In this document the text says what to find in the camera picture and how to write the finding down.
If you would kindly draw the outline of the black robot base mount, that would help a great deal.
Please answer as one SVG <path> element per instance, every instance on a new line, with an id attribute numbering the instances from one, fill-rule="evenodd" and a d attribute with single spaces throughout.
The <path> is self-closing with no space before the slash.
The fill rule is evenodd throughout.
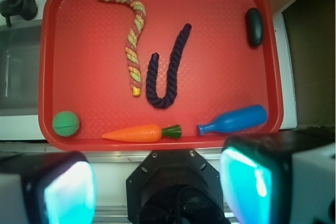
<path id="1" fill-rule="evenodd" d="M 229 223 L 219 172 L 195 150 L 152 151 L 126 179 L 131 223 Z"/>

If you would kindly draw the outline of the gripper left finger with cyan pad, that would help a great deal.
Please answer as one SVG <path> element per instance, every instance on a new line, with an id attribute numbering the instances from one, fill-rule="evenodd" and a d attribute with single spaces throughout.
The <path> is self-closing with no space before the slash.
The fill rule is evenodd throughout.
<path id="1" fill-rule="evenodd" d="M 1 223 L 92 223 L 96 201 L 80 152 L 1 156 Z"/>

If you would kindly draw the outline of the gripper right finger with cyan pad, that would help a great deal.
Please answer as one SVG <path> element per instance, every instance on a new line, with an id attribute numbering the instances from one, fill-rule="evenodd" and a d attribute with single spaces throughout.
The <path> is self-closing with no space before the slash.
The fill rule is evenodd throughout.
<path id="1" fill-rule="evenodd" d="M 219 165 L 225 201 L 240 223 L 335 223 L 335 133 L 234 135 Z"/>

